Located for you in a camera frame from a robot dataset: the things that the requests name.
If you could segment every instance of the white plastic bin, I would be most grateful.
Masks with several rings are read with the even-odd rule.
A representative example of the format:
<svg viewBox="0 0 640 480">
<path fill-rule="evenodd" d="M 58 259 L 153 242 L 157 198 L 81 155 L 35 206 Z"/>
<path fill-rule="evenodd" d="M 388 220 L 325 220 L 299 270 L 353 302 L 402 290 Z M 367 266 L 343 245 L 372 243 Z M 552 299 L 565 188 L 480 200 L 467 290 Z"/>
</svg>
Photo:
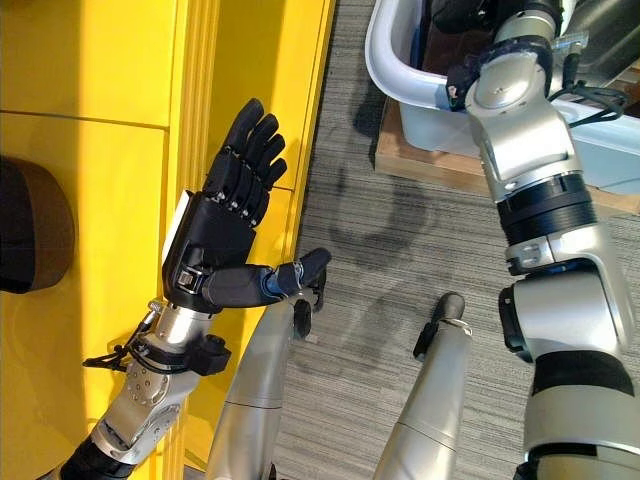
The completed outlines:
<svg viewBox="0 0 640 480">
<path fill-rule="evenodd" d="M 398 100 L 407 142 L 424 150 L 478 156 L 467 115 L 451 112 L 446 77 L 409 65 L 411 44 L 420 24 L 420 2 L 378 0 L 365 43 L 369 75 L 388 96 Z M 568 121 L 596 110 L 556 100 Z M 585 181 L 614 193 L 640 193 L 640 120 L 624 116 L 614 122 L 572 129 L 585 167 Z"/>
</svg>

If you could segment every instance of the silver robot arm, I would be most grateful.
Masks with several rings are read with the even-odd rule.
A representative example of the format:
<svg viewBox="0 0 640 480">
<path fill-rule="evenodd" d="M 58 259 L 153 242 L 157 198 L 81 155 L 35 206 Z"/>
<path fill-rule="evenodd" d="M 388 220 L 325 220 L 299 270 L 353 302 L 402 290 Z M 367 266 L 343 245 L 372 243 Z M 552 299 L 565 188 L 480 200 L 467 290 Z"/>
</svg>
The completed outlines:
<svg viewBox="0 0 640 480">
<path fill-rule="evenodd" d="M 551 2 L 522 3 L 465 102 L 510 272 L 525 275 L 500 296 L 507 347 L 536 367 L 515 478 L 638 478 L 640 392 L 621 362 L 633 305 L 569 128 L 546 99 L 557 17 Z"/>
<path fill-rule="evenodd" d="M 467 28 L 474 15 L 476 27 L 487 26 L 487 10 L 476 4 L 433 3 L 433 20 L 448 33 Z M 499 299 L 506 346 L 536 368 L 526 462 L 514 479 L 639 478 L 640 393 L 621 362 L 633 335 L 633 305 L 569 127 L 547 99 L 560 8 L 546 0 L 493 6 L 494 44 L 475 65 L 450 72 L 447 93 L 452 107 L 469 113 L 509 243 L 509 270 L 524 275 Z M 570 54 L 579 49 L 572 45 Z M 576 57 L 570 60 L 577 67 Z M 376 480 L 452 477 L 467 333 L 449 321 L 430 335 Z"/>
<path fill-rule="evenodd" d="M 315 284 L 331 259 L 316 249 L 276 269 L 246 264 L 273 184 L 286 170 L 278 122 L 256 99 L 236 117 L 202 191 L 185 192 L 163 249 L 163 293 L 123 346 L 88 367 L 126 372 L 126 382 L 71 458 L 46 479 L 128 478 L 176 421 L 200 377 L 231 355 L 210 335 L 223 308 L 277 304 Z"/>
</svg>

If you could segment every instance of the silver cylinder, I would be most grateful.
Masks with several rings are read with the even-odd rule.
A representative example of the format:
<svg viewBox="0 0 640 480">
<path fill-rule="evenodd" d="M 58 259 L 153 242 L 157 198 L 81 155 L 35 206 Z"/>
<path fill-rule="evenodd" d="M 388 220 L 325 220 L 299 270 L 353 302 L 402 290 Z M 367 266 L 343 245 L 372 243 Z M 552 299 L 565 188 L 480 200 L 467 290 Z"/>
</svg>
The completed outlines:
<svg viewBox="0 0 640 480">
<path fill-rule="evenodd" d="M 466 324 L 440 323 L 380 457 L 375 480 L 451 478 L 470 351 L 471 330 Z"/>
<path fill-rule="evenodd" d="M 251 337 L 218 421 L 207 480 L 266 479 L 271 469 L 293 335 L 293 307 L 267 308 Z"/>
</svg>

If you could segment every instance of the robotic hand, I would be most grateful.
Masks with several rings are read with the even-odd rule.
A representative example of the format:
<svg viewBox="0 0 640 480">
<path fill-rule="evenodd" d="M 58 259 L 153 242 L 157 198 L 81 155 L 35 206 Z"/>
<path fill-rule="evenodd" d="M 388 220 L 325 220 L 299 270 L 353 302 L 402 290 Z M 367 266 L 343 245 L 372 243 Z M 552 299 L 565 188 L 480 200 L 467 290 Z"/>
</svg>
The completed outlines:
<svg viewBox="0 0 640 480">
<path fill-rule="evenodd" d="M 125 385 L 72 457 L 44 478 L 127 478 L 175 422 L 200 377 L 226 367 L 224 340 L 207 334 L 214 314 L 277 303 L 306 286 L 321 297 L 331 258 L 324 249 L 277 269 L 245 264 L 269 192 L 286 171 L 285 161 L 275 160 L 285 146 L 278 121 L 263 113 L 258 100 L 249 101 L 202 191 L 183 193 L 163 249 L 168 303 L 152 301 L 124 346 L 84 363 L 126 372 Z"/>
</svg>

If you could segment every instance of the black cable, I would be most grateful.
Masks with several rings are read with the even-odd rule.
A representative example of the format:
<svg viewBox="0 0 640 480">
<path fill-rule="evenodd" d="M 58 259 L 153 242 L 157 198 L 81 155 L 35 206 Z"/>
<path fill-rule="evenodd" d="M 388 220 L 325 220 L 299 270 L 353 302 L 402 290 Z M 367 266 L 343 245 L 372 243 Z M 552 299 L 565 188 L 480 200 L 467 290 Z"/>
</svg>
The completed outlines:
<svg viewBox="0 0 640 480">
<path fill-rule="evenodd" d="M 589 100 L 602 106 L 602 110 L 569 124 L 570 128 L 596 122 L 610 122 L 624 115 L 624 109 L 629 103 L 629 96 L 613 88 L 587 87 L 583 80 L 575 81 L 578 72 L 580 54 L 571 53 L 564 59 L 562 69 L 562 89 L 549 97 L 553 102 L 564 95 L 579 97 L 576 102 Z"/>
<path fill-rule="evenodd" d="M 131 353 L 131 349 L 129 348 L 131 343 L 138 334 L 148 330 L 150 327 L 151 325 L 146 324 L 144 321 L 140 322 L 124 345 L 116 345 L 113 347 L 113 352 L 108 353 L 107 355 L 87 358 L 82 362 L 82 366 L 88 368 L 106 368 L 107 370 L 126 372 L 127 365 L 123 363 L 123 360 L 127 354 Z"/>
</svg>

